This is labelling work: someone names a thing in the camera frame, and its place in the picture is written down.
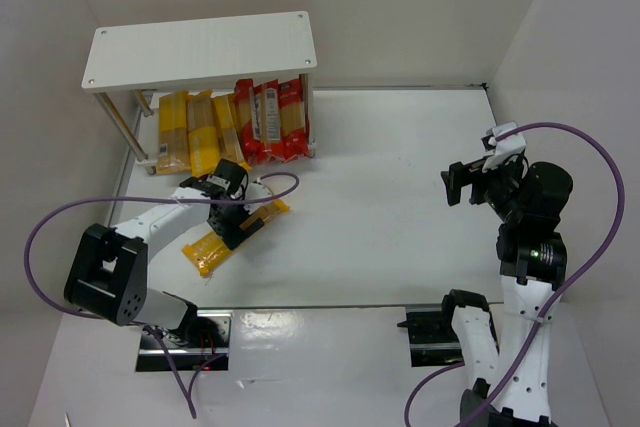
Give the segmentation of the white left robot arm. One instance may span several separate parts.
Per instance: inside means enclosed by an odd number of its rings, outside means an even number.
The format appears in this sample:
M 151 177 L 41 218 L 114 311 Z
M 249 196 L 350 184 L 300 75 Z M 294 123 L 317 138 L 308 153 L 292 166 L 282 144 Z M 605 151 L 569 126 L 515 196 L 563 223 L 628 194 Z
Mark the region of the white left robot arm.
M 182 344 L 213 338 L 212 322 L 190 301 L 149 288 L 150 261 L 177 237 L 206 223 L 210 252 L 230 252 L 264 223 L 252 219 L 244 200 L 249 174 L 240 164 L 218 162 L 214 171 L 181 182 L 172 198 L 138 217 L 83 233 L 64 288 L 64 298 L 116 325 L 148 324 Z

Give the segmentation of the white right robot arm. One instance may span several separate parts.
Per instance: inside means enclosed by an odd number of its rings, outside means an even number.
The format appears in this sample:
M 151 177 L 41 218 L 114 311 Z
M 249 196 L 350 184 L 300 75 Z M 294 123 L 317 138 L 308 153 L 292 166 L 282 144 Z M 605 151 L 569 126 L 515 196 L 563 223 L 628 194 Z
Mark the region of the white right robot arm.
M 442 301 L 443 321 L 458 338 L 468 375 L 460 419 L 468 426 L 550 426 L 554 313 L 544 305 L 565 281 L 567 251 L 556 228 L 573 180 L 555 164 L 528 164 L 516 155 L 492 170 L 483 165 L 457 162 L 441 174 L 449 205 L 470 187 L 471 204 L 488 204 L 501 220 L 502 331 L 495 331 L 483 295 L 453 289 Z

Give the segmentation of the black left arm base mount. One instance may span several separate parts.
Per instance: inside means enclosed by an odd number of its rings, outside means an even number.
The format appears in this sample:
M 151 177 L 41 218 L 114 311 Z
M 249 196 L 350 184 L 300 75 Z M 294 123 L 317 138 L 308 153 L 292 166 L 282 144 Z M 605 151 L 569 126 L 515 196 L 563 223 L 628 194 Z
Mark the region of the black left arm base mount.
M 232 320 L 230 310 L 201 309 L 195 329 L 186 337 L 179 337 L 176 331 L 153 327 L 161 339 L 159 342 L 152 334 L 143 331 L 135 371 L 170 371 L 161 345 L 165 346 L 180 372 L 195 372 L 202 364 L 206 364 L 205 371 L 227 371 Z

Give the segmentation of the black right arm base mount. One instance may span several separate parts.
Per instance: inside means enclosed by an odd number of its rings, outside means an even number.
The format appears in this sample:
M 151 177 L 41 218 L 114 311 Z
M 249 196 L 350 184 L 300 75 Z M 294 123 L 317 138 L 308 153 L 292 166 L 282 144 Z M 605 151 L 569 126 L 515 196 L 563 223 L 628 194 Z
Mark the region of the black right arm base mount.
M 405 309 L 405 320 L 397 327 L 407 333 L 413 368 L 446 366 L 463 360 L 459 340 L 444 321 L 442 308 L 438 305 Z

